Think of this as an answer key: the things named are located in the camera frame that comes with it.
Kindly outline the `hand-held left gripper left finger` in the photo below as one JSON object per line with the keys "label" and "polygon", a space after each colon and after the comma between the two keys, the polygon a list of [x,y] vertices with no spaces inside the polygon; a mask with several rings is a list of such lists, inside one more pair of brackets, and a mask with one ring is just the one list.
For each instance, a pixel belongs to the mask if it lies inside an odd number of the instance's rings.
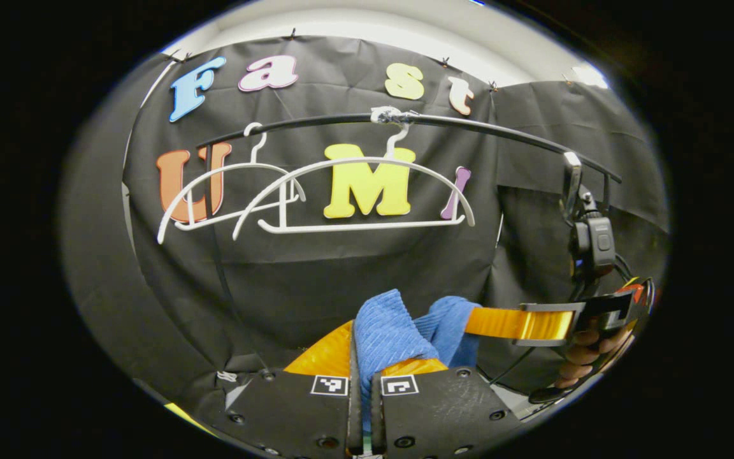
{"label": "hand-held left gripper left finger", "polygon": [[253,375],[228,394],[217,429],[262,456],[362,453],[352,323],[319,340],[282,371]]}

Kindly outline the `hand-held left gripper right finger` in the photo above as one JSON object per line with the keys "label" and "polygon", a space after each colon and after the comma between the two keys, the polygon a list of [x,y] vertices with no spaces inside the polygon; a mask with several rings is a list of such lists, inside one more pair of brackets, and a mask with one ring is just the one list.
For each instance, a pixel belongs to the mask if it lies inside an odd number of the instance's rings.
{"label": "hand-held left gripper right finger", "polygon": [[382,456],[484,456],[524,429],[477,370],[436,358],[375,373],[370,416],[373,453]]}

